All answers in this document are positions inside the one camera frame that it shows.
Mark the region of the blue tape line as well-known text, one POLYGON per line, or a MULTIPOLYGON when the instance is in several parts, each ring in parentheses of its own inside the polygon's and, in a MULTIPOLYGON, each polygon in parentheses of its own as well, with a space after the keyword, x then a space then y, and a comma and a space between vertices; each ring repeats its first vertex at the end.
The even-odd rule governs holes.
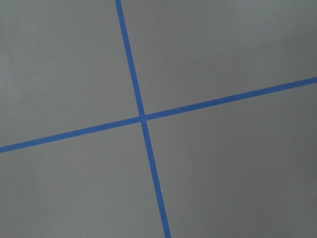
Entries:
POLYGON ((131 80, 132 80, 133 90, 134 90, 134 94, 135 94, 139 119, 140 119, 140 123, 141 123, 141 127, 142 127, 142 133, 143 133, 146 151, 147 151, 147 155, 148 155, 153 185, 154 185, 154 189, 155 189, 155 193, 156 193, 156 199, 157 199, 157 203, 158 203, 158 209, 159 209, 159 213, 160 213, 162 228, 163 228, 164 236, 166 238, 170 238, 170 237, 172 237, 172 235, 170 232, 168 217, 166 214, 163 193, 161 190, 159 175, 158 175, 158 171, 157 171, 157 167, 156 167, 156 161, 155 161, 155 156, 154 156, 154 152, 153 152, 149 128, 148 128, 148 124, 147 124, 147 120, 146 120, 146 114, 145 114, 144 105, 143 105, 143 101, 142 101, 142 95, 141 95, 141 90, 139 87, 137 72, 136 72, 136 68, 134 65, 134 59, 133 59, 133 54, 132 54, 131 45, 130 45, 130 41, 129 41, 128 31, 127 31, 127 27, 126 27, 123 7, 122 7, 121 1, 119 1, 119 0, 116 0, 115 4, 116 4, 116 11, 117 11, 118 19, 119 19, 119 24, 120 24, 120 30, 121 30, 121 34, 122 34, 122 38, 123 38, 125 53, 126 53, 126 57, 127 57, 128 67, 129 67, 129 71, 130 71, 130 76, 131 76, 131 80))

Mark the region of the blue tape line crossing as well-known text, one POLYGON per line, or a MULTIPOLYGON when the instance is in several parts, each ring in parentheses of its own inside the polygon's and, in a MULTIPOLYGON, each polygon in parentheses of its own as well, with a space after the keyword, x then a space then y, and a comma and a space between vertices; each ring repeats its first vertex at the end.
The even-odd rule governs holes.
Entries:
MULTIPOLYGON (((317 78, 309 78, 309 79, 304 79, 304 80, 299 80, 299 81, 294 81, 286 84, 281 84, 277 86, 272 86, 268 88, 263 88, 255 91, 250 91, 250 92, 245 92, 237 95, 232 95, 232 96, 227 96, 223 98, 218 98, 210 101, 205 101, 201 103, 196 103, 192 105, 187 105, 179 108, 174 108, 174 109, 169 109, 161 112, 155 112, 152 114, 145 115, 146 120, 153 120, 153 119, 159 119, 167 116, 172 116, 176 114, 181 114, 181 113, 186 113, 190 111, 195 111, 203 108, 208 108, 208 107, 213 107, 217 105, 222 105, 222 104, 227 104, 235 101, 240 101, 252 97, 258 97, 261 95, 266 95, 266 94, 271 94, 279 91, 284 91, 284 90, 289 90, 293 88, 298 88, 298 87, 303 87, 306 85, 311 85, 315 84, 317 82, 317 78)), ((54 141, 59 141, 59 140, 64 140, 72 137, 77 137, 85 134, 90 134, 90 133, 95 133, 99 131, 104 131, 116 127, 122 127, 130 124, 135 124, 141 122, 140 117, 134 117, 134 118, 129 118, 129 119, 123 119, 119 121, 114 121, 114 122, 109 122, 106 124, 101 124, 101 125, 96 125, 88 128, 83 128, 79 130, 74 130, 74 131, 69 131, 65 133, 60 133, 52 136, 47 136, 47 137, 42 137, 38 139, 33 139, 29 141, 24 141, 16 144, 11 144, 11 145, 6 145, 2 146, 0 148, 1 153, 9 152, 9 151, 14 151, 14 150, 19 150, 23 148, 28 148, 32 146, 37 146, 41 144, 46 144, 54 141)))

